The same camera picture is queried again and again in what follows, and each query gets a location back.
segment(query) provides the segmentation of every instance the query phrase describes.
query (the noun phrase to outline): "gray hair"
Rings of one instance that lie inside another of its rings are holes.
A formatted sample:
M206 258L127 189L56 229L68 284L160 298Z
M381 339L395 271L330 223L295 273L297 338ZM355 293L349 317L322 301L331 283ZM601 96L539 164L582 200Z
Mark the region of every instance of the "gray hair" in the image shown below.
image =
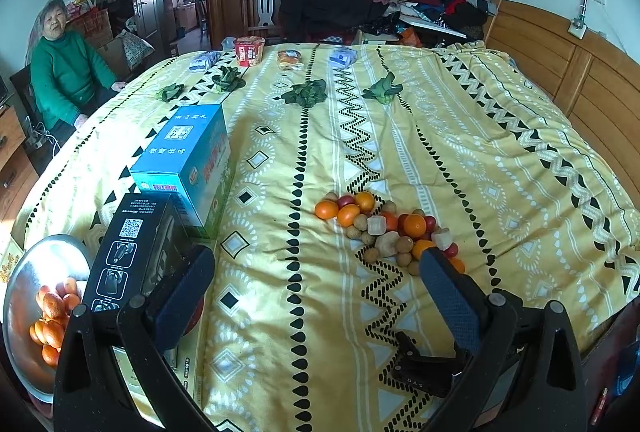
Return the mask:
M44 26L44 18L45 18L45 16L47 16L47 14L49 14L50 12L55 11L56 9L62 9L62 11L65 14L66 19L68 20L68 14L66 12L65 3L62 0L50 0L47 3L47 5L44 6L44 9L40 13L40 26L41 27Z

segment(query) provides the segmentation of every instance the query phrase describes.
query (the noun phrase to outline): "elderly woman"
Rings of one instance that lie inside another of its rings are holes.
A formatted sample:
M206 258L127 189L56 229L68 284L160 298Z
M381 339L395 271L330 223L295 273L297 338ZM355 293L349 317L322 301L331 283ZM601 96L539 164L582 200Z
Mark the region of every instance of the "elderly woman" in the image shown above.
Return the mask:
M126 83L118 81L79 33L65 31L62 0L46 5L40 23L42 37L31 57L31 84L45 127L62 145Z

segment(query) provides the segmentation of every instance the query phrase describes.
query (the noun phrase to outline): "black box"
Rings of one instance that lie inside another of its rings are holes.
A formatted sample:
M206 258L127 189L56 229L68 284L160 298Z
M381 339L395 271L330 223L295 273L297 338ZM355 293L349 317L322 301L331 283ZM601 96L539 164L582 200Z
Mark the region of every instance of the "black box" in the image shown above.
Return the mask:
M117 309L148 296L191 249L170 193L126 193L100 243L82 303Z

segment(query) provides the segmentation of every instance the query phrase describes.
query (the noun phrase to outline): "patterned bedsheet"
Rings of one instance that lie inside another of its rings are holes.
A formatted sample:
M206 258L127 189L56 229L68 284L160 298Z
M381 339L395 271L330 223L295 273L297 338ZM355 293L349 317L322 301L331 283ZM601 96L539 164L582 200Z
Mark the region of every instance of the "patterned bedsheet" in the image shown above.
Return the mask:
M367 189L434 214L485 292L500 287L535 307L560 300L583 349L638 294L638 212L505 54L481 44L362 46L352 68L334 70L332 47L301 45L305 69L282 73L278 48L229 96L215 92L215 69L188 72L193 55L146 71L62 148L14 228L26 247L70 233L95 253L119 200L135 191L129 167L175 109L222 102L237 167L207 308L202 405L213 423L417 431L436 407L390 376L394 331L436 355L452 354L451 334L418 279L390 260L367 265L315 218L329 190ZM363 100L388 70L400 96L388 106ZM281 100L290 85L320 78L324 103ZM184 95L157 100L173 82Z

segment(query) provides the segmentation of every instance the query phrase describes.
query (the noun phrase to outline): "pile of fruit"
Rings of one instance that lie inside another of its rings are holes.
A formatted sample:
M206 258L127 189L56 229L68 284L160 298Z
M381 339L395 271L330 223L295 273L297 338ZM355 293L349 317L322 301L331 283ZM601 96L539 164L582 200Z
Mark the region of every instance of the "pile of fruit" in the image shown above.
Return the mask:
M42 318L29 328L29 335L42 346L45 363L56 368L69 316L80 303L76 279L69 277L57 284L55 289L40 287L36 293L36 302L42 310Z
M411 275L419 275L418 261L422 253L437 247L458 272L465 272L465 264L457 257L459 250L451 231L439 227L435 217L426 215L421 209L397 215L396 203L391 201L383 203L379 215L372 215L375 206L376 200L369 192L341 197L329 192L316 204L314 213L324 221L336 218L346 229L348 238L361 240L367 246L363 255L367 263L395 256L398 266L407 268Z

